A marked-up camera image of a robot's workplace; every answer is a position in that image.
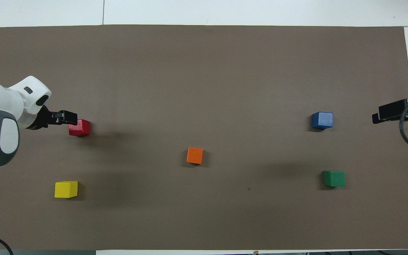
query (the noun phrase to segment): brown table surface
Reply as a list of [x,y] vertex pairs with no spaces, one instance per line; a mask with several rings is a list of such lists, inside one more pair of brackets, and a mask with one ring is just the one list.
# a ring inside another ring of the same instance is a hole
[[[29,75],[92,134],[21,130],[0,168],[14,249],[408,248],[408,145],[371,123],[408,98],[403,28],[0,28],[0,84]],[[317,111],[334,127],[311,129]]]

